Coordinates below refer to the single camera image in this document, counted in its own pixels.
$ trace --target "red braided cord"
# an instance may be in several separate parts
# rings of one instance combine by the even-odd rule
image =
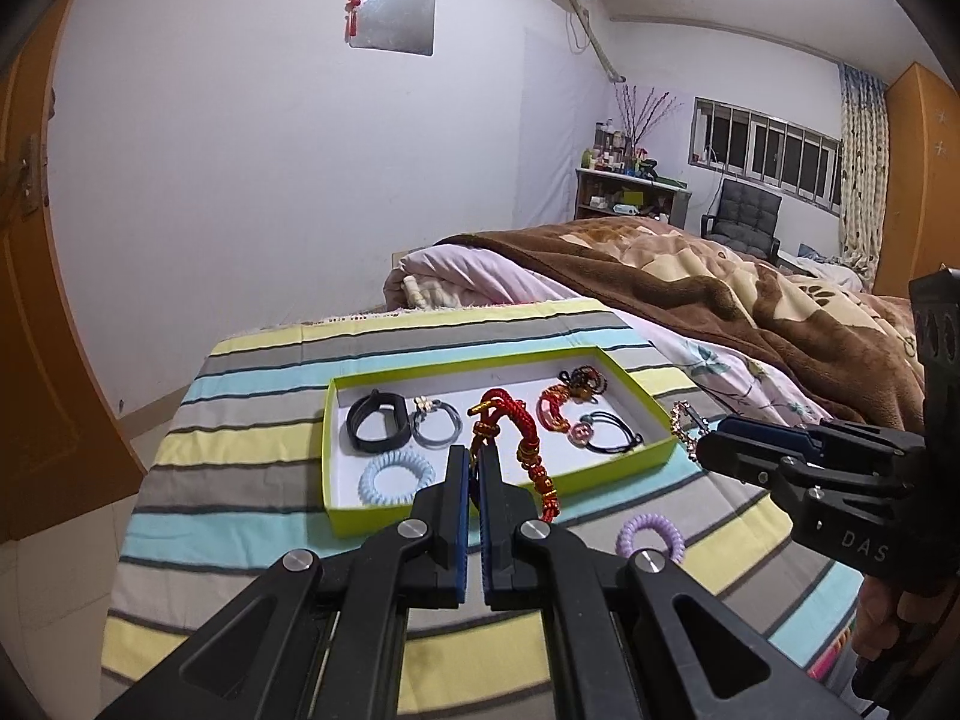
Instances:
[[[544,513],[541,520],[552,522],[560,514],[560,500],[553,480],[547,475],[544,461],[539,456],[539,437],[536,435],[536,423],[526,404],[522,400],[514,400],[510,394],[501,388],[488,389],[484,392],[483,401],[470,409],[467,415],[480,415],[473,423],[473,441],[470,444],[470,456],[477,461],[480,447],[484,442],[493,445],[493,440],[500,433],[500,426],[496,423],[501,416],[510,418],[510,422],[520,431],[520,444],[517,445],[517,459],[527,472],[534,489],[541,495]]]

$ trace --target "wooden door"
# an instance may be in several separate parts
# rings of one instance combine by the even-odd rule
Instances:
[[[80,347],[50,227],[47,121],[70,1],[0,76],[0,542],[136,493],[143,476]]]
[[[925,122],[926,182],[914,277],[941,266],[960,268],[960,97],[920,67]]]

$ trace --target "black watch band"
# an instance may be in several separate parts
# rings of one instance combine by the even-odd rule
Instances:
[[[363,421],[381,406],[390,406],[394,410],[397,432],[385,439],[377,440],[366,440],[357,436]],[[375,389],[350,406],[347,412],[347,435],[354,449],[358,452],[366,452],[368,455],[379,455],[392,449],[400,449],[410,440],[410,419],[407,418],[406,401],[392,392],[381,392]]]

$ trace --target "hair tie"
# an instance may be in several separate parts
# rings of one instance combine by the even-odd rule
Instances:
[[[683,562],[686,547],[683,536],[675,525],[661,514],[637,514],[633,519],[623,523],[620,535],[616,537],[616,554],[621,557],[630,557],[634,549],[634,536],[637,531],[654,531],[662,538],[670,549],[670,560],[677,565]]]
[[[596,403],[594,395],[603,394],[607,389],[606,377],[593,365],[581,365],[571,370],[560,371],[557,376],[578,400],[587,400]]]
[[[624,437],[627,442],[621,446],[597,446],[594,443],[591,443],[590,440],[584,443],[584,446],[587,447],[592,452],[597,452],[601,455],[621,455],[624,452],[629,452],[631,449],[635,449],[643,443],[643,437],[640,433],[634,433],[630,429],[630,425],[625,423],[619,416],[615,413],[610,412],[590,412],[585,413],[580,417],[580,421],[589,427],[593,427],[594,423],[597,422],[606,422],[608,425],[613,425],[618,427],[623,432]]]
[[[381,493],[376,488],[376,475],[391,466],[407,469],[411,474],[414,474],[416,476],[416,487],[409,493],[403,493],[402,495],[384,495]],[[435,478],[433,466],[419,452],[414,452],[411,449],[394,449],[373,458],[367,464],[366,469],[363,470],[363,475],[360,477],[357,493],[360,495],[360,500],[368,506],[401,506],[413,503],[416,492],[432,485]]]
[[[443,449],[443,447],[450,446],[455,440],[459,439],[460,432],[464,429],[464,423],[452,405],[442,400],[430,399],[428,397],[415,397],[414,405],[416,406],[416,410],[410,415],[410,430],[413,433],[416,443],[427,449]],[[424,434],[419,432],[419,426],[421,426],[426,419],[426,415],[435,409],[444,410],[453,423],[453,432],[445,439],[428,439],[424,437]]]
[[[389,406],[392,409],[397,430],[385,439],[370,440],[357,436],[357,431],[360,430],[364,420],[383,406]],[[406,402],[400,395],[374,389],[369,395],[364,395],[350,406],[347,412],[347,437],[354,449],[370,455],[400,449],[410,440],[410,420],[407,418]]]

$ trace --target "bed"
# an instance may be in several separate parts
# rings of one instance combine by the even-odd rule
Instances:
[[[287,550],[309,547],[323,557],[357,546],[333,536],[320,497],[320,420],[332,376],[600,346],[664,407],[682,398],[710,422],[728,413],[627,319],[575,296],[373,314],[220,343],[176,412],[128,524],[104,628],[104,703]],[[695,365],[719,370],[709,348],[688,343]],[[769,411],[800,419],[789,408]],[[845,635],[860,576],[792,543],[788,518],[763,490],[704,473],[680,447],[661,469],[563,504],[560,522],[611,552],[628,517],[669,517],[688,543],[685,569],[818,676]],[[656,537],[637,545],[656,545]],[[467,603],[411,613],[400,714],[552,717],[539,618],[491,616],[478,565],[474,523]]]
[[[788,276],[649,218],[453,236],[403,258],[384,295],[388,306],[421,308],[587,295],[644,320],[640,331],[681,367],[688,350],[676,336],[707,344],[719,367],[733,351],[750,367],[779,372],[791,400],[820,408],[804,415],[813,421],[826,412],[923,429],[923,369],[907,300]],[[716,384],[700,376],[709,368],[692,371],[698,384]]]

